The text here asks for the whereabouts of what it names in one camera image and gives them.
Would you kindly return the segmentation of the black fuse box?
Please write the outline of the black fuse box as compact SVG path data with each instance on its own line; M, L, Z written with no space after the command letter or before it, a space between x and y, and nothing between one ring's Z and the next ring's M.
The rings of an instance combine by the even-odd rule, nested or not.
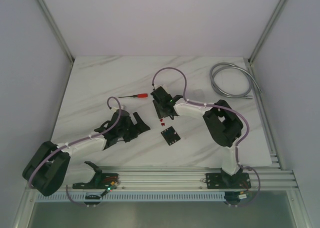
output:
M169 146L173 145L181 139L172 126L163 130L161 132L161 135Z

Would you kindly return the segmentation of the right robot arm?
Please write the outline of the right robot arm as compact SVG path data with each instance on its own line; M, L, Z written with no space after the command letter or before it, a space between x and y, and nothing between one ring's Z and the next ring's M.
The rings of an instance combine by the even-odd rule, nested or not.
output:
M204 120L215 143L224 148L222 153L221 181L226 187L233 187L239 182L235 141L241 137L243 123L225 100L214 104L200 103L184 98L172 97L164 87L159 86L151 94L158 117L188 116Z

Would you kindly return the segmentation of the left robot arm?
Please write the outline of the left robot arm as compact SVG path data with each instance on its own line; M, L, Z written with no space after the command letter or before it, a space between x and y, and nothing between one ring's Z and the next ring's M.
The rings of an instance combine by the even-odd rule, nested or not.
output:
M130 115L117 110L90 135L74 143L41 144L22 172L22 177L42 195L54 194L62 186L102 189L105 187L102 170L84 158L110 148L120 140L127 143L150 130L137 112Z

